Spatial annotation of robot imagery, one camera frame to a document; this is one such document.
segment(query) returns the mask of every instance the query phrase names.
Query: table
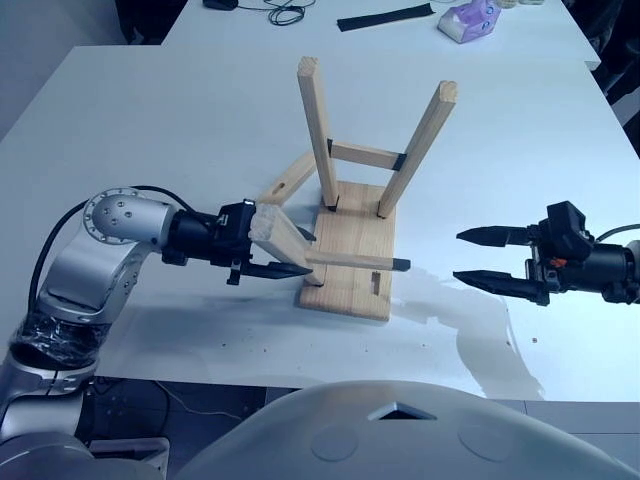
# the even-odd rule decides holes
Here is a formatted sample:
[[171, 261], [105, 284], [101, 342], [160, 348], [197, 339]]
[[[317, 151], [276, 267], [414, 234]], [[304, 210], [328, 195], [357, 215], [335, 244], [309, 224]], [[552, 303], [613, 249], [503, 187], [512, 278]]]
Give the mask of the table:
[[[24, 313], [43, 239], [79, 200], [112, 186], [157, 184], [216, 213], [257, 196], [307, 150], [295, 75], [304, 53], [297, 45], [237, 46], [214, 57], [195, 47], [180, 55], [73, 50], [0, 143], [0, 338]], [[459, 103], [398, 205], [395, 255], [413, 268], [394, 274], [391, 320], [295, 308], [300, 279], [243, 278], [229, 287], [224, 269], [167, 266], [153, 256], [98, 373], [290, 387], [414, 380], [491, 398], [638, 401], [637, 308], [581, 293], [541, 308], [451, 276], [478, 268], [523, 276], [528, 249], [478, 247], [455, 234], [534, 223], [554, 202], [574, 202], [596, 234], [637, 222], [640, 162], [584, 66], [316, 53], [332, 133], [347, 142], [402, 149], [437, 82], [459, 83]], [[379, 169], [344, 162], [337, 172], [387, 180]], [[319, 197], [312, 177], [286, 212], [311, 228]], [[63, 230], [55, 248], [77, 228]], [[255, 253], [257, 262], [269, 260]]]
[[[600, 58], [576, 25], [561, 0], [546, 0], [543, 5], [518, 5], [503, 10], [495, 31], [483, 39], [458, 45], [439, 32], [438, 20], [452, 4], [432, 2], [435, 15], [352, 32], [340, 32], [339, 18], [387, 12], [418, 4], [416, 0], [318, 0], [307, 10], [302, 22], [287, 27], [269, 24], [264, 12], [234, 10], [223, 12], [203, 7], [201, 0], [189, 0], [163, 42], [164, 47], [185, 48], [194, 45], [211, 49], [235, 45], [269, 45], [307, 49], [318, 45], [344, 51], [354, 46], [372, 50], [401, 52], [437, 52], [461, 58], [547, 59], [585, 62], [590, 70]], [[259, 0], [243, 0], [241, 5], [263, 6]]]

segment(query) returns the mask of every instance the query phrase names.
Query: black cable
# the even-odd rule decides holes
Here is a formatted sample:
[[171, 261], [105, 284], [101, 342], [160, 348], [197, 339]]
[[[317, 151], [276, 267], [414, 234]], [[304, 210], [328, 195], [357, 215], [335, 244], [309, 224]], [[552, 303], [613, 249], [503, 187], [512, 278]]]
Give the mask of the black cable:
[[[196, 220], [198, 220], [209, 232], [212, 231], [211, 225], [209, 225], [203, 218], [200, 217], [198, 212], [196, 212], [187, 202], [182, 200], [178, 195], [173, 193], [170, 190], [161, 187], [155, 187], [153, 185], [135, 185], [131, 188], [135, 188], [137, 190], [146, 190], [150, 192], [157, 192], [166, 195], [167, 197], [176, 201], [176, 203], [180, 204], [185, 211], [193, 216]], [[42, 268], [44, 267], [44, 262], [47, 259], [47, 255], [49, 255], [49, 251], [53, 246], [53, 242], [62, 230], [62, 227], [69, 221], [71, 217], [73, 217], [76, 213], [81, 211], [88, 200], [85, 200], [72, 209], [70, 209], [67, 213], [65, 213], [60, 220], [54, 225], [49, 233], [49, 236], [45, 240], [42, 245], [42, 249], [40, 250], [40, 254], [38, 255], [38, 260], [36, 260], [36, 264], [33, 267], [33, 273], [31, 274], [31, 281], [29, 283], [29, 296], [27, 298], [27, 315], [31, 314], [35, 310], [36, 299], [38, 295], [38, 285], [40, 283], [40, 275], [42, 274]]]
[[267, 19], [271, 25], [285, 27], [302, 21], [306, 13], [306, 9], [314, 5], [316, 0], [310, 0], [304, 5], [291, 5], [293, 0], [287, 0], [281, 4], [274, 3], [273, 0], [263, 0], [263, 2], [269, 5], [269, 7], [243, 7], [242, 5], [238, 5], [238, 8], [243, 10], [253, 10], [255, 12], [269, 12]]
[[38, 260], [36, 261], [36, 265], [33, 268], [33, 274], [31, 275], [31, 282], [29, 283], [29, 299], [27, 304], [27, 312], [33, 313], [36, 306], [36, 296], [38, 294], [38, 283], [40, 282], [40, 274], [42, 273], [42, 267], [44, 266], [44, 262], [47, 259], [47, 255], [49, 254], [49, 250], [51, 250], [51, 246], [53, 245], [53, 241], [64, 227], [64, 224], [69, 221], [71, 217], [73, 217], [76, 213], [84, 208], [84, 205], [87, 203], [85, 200], [82, 203], [79, 203], [67, 213], [65, 213], [58, 223], [54, 225], [49, 233], [49, 236], [45, 240], [42, 245], [42, 249], [40, 250], [40, 255], [38, 255]]
[[600, 243], [602, 240], [609, 238], [612, 235], [615, 235], [616, 233], [626, 232], [628, 230], [639, 230], [639, 229], [640, 229], [640, 223], [634, 223], [631, 225], [625, 225], [623, 227], [614, 228], [612, 230], [609, 230], [608, 232], [604, 232], [602, 235], [596, 238], [596, 243]]
[[169, 396], [169, 394], [164, 388], [160, 387], [160, 385], [158, 385], [155, 382], [151, 382], [151, 383], [153, 383], [158, 388], [158, 390], [160, 390], [164, 394], [164, 398], [166, 401], [165, 409], [164, 409], [164, 418], [162, 419], [162, 423], [160, 424], [160, 428], [158, 428], [158, 433], [156, 434], [156, 437], [159, 437], [162, 435], [162, 432], [164, 432], [164, 429], [167, 427], [167, 422], [169, 421], [169, 413], [171, 412], [171, 397]]

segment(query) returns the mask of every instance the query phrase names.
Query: robotic arm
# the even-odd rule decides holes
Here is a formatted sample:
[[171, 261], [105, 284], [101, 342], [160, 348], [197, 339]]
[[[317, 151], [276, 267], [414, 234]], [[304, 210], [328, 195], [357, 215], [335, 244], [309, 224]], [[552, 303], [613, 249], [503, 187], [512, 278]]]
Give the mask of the robotic arm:
[[89, 200], [78, 233], [51, 265], [0, 370], [0, 443], [43, 429], [74, 433], [98, 351], [149, 253], [173, 265], [196, 258], [228, 267], [230, 285], [238, 285], [241, 275], [310, 273], [293, 264], [251, 263], [248, 233], [255, 212], [250, 200], [225, 205], [218, 215], [178, 210], [134, 188]]
[[[526, 298], [549, 305], [549, 293], [568, 290], [598, 292], [610, 303], [640, 301], [640, 241], [626, 247], [600, 243], [585, 228], [585, 216], [570, 202], [547, 207], [548, 218], [528, 227], [480, 227], [457, 238], [478, 245], [531, 247], [525, 262], [527, 279], [508, 273], [475, 270], [454, 272], [458, 280], [497, 295]], [[619, 231], [640, 228], [630, 225]]]
[[[160, 478], [140, 462], [95, 460], [73, 438], [85, 386], [149, 253], [174, 265], [197, 258], [230, 268], [231, 285], [241, 275], [277, 279], [309, 272], [251, 263], [248, 233], [255, 211], [247, 200], [222, 207], [218, 215], [178, 210], [130, 188], [105, 191], [86, 203], [80, 230], [53, 262], [37, 298], [30, 295], [29, 311], [0, 368], [2, 478]], [[606, 301], [638, 300], [640, 242], [624, 248], [594, 241], [584, 216], [568, 202], [549, 207], [549, 218], [538, 225], [485, 227], [459, 238], [532, 248], [528, 280], [500, 272], [454, 274], [492, 293], [541, 305], [548, 304], [549, 292], [569, 289], [599, 291]], [[586, 443], [487, 400], [386, 381], [323, 385], [277, 401], [204, 450], [179, 478], [304, 471], [314, 479], [326, 478], [328, 468], [335, 478], [413, 478], [425, 472], [451, 478], [639, 478]]]

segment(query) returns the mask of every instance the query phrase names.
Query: wood grain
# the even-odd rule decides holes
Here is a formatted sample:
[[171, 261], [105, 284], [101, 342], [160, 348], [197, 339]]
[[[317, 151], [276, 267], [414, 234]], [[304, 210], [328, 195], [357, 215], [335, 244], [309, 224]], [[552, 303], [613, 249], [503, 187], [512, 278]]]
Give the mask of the wood grain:
[[[310, 267], [306, 260], [309, 248], [302, 234], [277, 205], [259, 203], [256, 213], [251, 218], [249, 238], [258, 247], [286, 263], [294, 263], [301, 267]], [[305, 279], [312, 285], [322, 285], [324, 267], [314, 268]]]
[[422, 162], [442, 125], [449, 117], [456, 104], [457, 95], [458, 87], [456, 82], [440, 82], [438, 85], [405, 150], [407, 158], [402, 164], [402, 168], [393, 174], [382, 194], [378, 208], [380, 217], [389, 216], [395, 208], [409, 181], [418, 170], [420, 162]]
[[[395, 211], [377, 216], [383, 187], [338, 182], [340, 209], [320, 206], [311, 250], [351, 255], [393, 257]], [[391, 273], [327, 266], [323, 287], [304, 285], [299, 305], [377, 320], [389, 320]]]
[[298, 84], [307, 117], [311, 146], [316, 158], [322, 198], [327, 207], [335, 207], [338, 204], [338, 182], [333, 159], [329, 156], [327, 146], [329, 120], [317, 58], [302, 57], [298, 64]]
[[339, 158], [340, 160], [370, 165], [372, 167], [386, 168], [388, 170], [393, 170], [399, 155], [397, 152], [389, 152], [388, 150], [364, 147], [362, 145], [353, 145], [351, 143], [336, 141], [331, 143], [332, 158]]
[[259, 203], [283, 205], [316, 171], [313, 152], [305, 152], [273, 182], [259, 197]]

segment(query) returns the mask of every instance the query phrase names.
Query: gray wall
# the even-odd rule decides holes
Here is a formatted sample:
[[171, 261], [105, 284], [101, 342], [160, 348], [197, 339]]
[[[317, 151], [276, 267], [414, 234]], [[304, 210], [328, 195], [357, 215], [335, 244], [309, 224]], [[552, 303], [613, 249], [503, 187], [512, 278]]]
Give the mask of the gray wall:
[[76, 45], [119, 45], [114, 0], [0, 0], [0, 140]]

